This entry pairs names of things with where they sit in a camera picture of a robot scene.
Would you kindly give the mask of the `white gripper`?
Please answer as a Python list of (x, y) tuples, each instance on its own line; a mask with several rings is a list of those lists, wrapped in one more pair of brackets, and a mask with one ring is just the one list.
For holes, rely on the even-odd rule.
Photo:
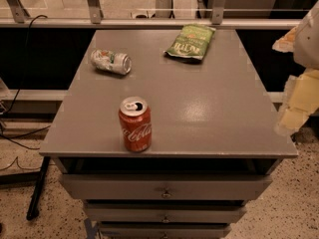
[(299, 77), (290, 76), (274, 130), (279, 135), (297, 132), (319, 109), (319, 1), (302, 19), (272, 45), (281, 53), (294, 51), (294, 61), (306, 69)]

